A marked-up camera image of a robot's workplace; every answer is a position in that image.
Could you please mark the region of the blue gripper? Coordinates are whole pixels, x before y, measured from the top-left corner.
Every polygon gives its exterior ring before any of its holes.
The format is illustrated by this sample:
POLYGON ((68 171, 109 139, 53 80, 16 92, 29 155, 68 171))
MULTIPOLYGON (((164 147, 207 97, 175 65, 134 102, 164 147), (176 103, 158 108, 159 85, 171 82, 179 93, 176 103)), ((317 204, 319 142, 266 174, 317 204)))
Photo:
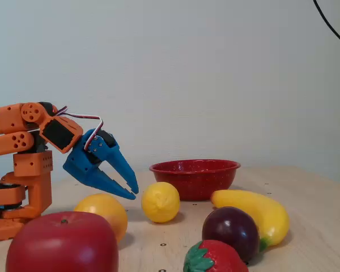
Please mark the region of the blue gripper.
POLYGON ((94 129, 87 131, 75 144, 63 168, 80 183, 116 196, 135 200, 139 193, 137 178, 131 166, 123 157, 119 145, 112 134, 99 130, 86 151, 84 146, 94 129), (109 163, 126 181, 131 191, 111 179, 99 166, 109 163))

